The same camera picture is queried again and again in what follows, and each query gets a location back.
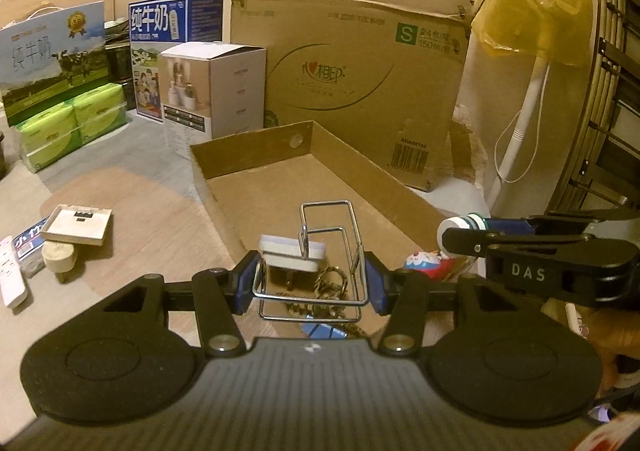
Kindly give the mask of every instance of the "cow image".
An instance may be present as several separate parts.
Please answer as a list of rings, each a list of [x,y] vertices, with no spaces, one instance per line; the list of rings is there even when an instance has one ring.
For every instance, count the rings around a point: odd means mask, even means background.
[[[82,52],[69,54],[66,50],[62,50],[51,54],[51,57],[55,58],[60,65],[62,75],[66,77],[69,83],[69,88],[73,86],[75,75],[82,74],[82,79],[86,81],[86,77],[90,72],[88,51],[83,50]]]

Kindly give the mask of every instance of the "cardboard tray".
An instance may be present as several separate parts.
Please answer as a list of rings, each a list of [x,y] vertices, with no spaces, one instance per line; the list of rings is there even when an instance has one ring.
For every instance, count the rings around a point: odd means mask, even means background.
[[[364,250],[390,269],[402,267],[415,251],[438,248],[436,229],[444,217],[313,121],[197,144],[191,146],[191,160],[196,190],[235,261],[258,248],[261,234],[295,238],[300,204],[325,200],[351,201]],[[350,232],[346,209],[311,209],[307,216],[310,227],[342,225]],[[344,265],[339,235],[312,240],[327,243],[332,265]],[[286,293],[284,282],[271,277],[269,292]],[[312,284],[298,286],[311,295]],[[384,322],[367,305],[359,326],[372,335]],[[281,336],[301,335],[297,323],[277,322],[274,327]]]
[[[44,224],[45,240],[83,245],[102,245],[111,218],[111,209],[59,204]]]

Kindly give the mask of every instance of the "metal screw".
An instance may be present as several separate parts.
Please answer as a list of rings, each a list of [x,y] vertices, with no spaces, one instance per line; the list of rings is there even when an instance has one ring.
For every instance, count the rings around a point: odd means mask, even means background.
[[[220,334],[209,339],[209,347],[216,352],[228,352],[240,346],[240,339],[231,334]]]
[[[382,344],[388,350],[393,350],[394,352],[406,352],[414,347],[415,340],[411,336],[405,334],[394,334],[392,336],[385,337]]]

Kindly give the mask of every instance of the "yellow plastic bag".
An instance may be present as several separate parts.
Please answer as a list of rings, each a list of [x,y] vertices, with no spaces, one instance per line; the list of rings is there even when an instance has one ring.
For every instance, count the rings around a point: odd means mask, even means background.
[[[485,0],[473,30],[492,54],[579,65],[591,57],[592,19],[593,0]]]

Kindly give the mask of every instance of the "white product box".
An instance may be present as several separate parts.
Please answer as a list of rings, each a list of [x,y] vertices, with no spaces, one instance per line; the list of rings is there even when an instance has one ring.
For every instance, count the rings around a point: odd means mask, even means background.
[[[159,60],[167,142],[190,158],[189,147],[261,128],[266,49],[192,41]]]

